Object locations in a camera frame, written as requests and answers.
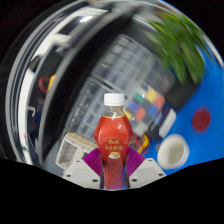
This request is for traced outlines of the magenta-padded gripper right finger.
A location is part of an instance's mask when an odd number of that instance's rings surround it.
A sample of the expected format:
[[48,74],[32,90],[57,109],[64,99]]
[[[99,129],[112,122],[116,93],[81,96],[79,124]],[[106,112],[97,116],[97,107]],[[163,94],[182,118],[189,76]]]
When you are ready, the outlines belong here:
[[132,148],[126,159],[126,188],[134,189],[148,185],[166,174],[153,158],[144,158]]

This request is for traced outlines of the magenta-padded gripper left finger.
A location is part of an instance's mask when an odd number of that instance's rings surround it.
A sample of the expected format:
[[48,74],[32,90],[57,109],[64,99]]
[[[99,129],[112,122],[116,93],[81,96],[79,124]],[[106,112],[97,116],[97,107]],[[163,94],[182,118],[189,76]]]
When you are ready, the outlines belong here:
[[84,188],[103,188],[103,165],[99,149],[92,150],[82,159],[76,159],[63,178]]

